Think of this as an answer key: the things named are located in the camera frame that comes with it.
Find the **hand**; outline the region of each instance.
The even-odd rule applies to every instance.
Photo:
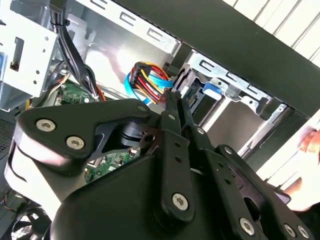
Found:
[[[293,211],[306,211],[320,202],[320,131],[311,132],[302,142],[297,156],[300,178],[284,192],[291,197],[288,207]]]

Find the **blue cable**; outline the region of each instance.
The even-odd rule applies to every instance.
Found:
[[[131,73],[129,73],[129,74],[126,76],[125,80],[124,80],[124,89],[125,89],[126,93],[128,94],[128,96],[129,96],[130,98],[141,100],[141,99],[138,97],[138,95],[135,93],[135,91],[132,89],[132,86],[131,86],[130,80],[129,80],[129,79],[130,79],[130,75],[131,75]],[[151,102],[151,100],[150,100],[149,98],[146,98],[145,100],[143,100],[143,103],[144,103],[144,104],[148,104],[148,103],[150,103],[150,102]]]
[[[149,79],[157,86],[163,87],[163,88],[172,88],[174,86],[173,81],[167,81],[163,80],[155,75],[150,74]]]

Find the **screw head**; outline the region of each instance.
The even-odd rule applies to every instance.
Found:
[[[197,130],[200,134],[205,134],[205,131],[202,128],[198,127]]]
[[[36,127],[43,132],[51,132],[56,129],[56,124],[48,119],[40,119],[35,123]]]
[[[148,111],[148,109],[145,106],[142,106],[142,105],[138,105],[138,109],[140,109],[143,112],[147,112]]]
[[[176,120],[175,116],[169,114],[169,118],[171,118],[172,120]]]
[[[298,225],[298,230],[302,234],[302,236],[304,236],[306,239],[309,238],[309,234],[302,226]]]
[[[232,154],[232,151],[231,151],[231,149],[230,148],[228,148],[228,147],[224,147],[224,150],[228,153],[228,154]]]
[[[292,236],[292,237],[296,237],[296,233],[295,231],[292,229],[292,227],[290,227],[288,224],[284,225],[285,230]]]
[[[173,195],[172,202],[181,211],[186,211],[188,209],[188,201],[186,197],[180,193],[175,193]]]
[[[254,226],[252,226],[251,222],[249,222],[246,218],[240,218],[240,225],[243,231],[245,231],[248,235],[253,236],[255,235]]]
[[[75,150],[80,150],[83,149],[85,146],[85,141],[83,141],[80,137],[78,136],[70,136],[66,140],[66,144],[69,148],[75,149]]]

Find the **cooling fan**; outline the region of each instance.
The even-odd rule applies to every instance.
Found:
[[[16,217],[11,233],[5,240],[43,240],[51,220],[45,211],[37,207],[28,207]]]

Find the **green circuit board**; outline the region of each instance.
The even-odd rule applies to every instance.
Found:
[[[71,81],[64,83],[58,91],[54,105],[83,104],[95,102],[94,98]]]
[[[84,170],[85,182],[87,184],[91,183],[92,181],[136,159],[139,155],[140,150],[138,148],[134,148],[134,151],[130,148],[126,152],[108,154],[104,157],[91,161]]]

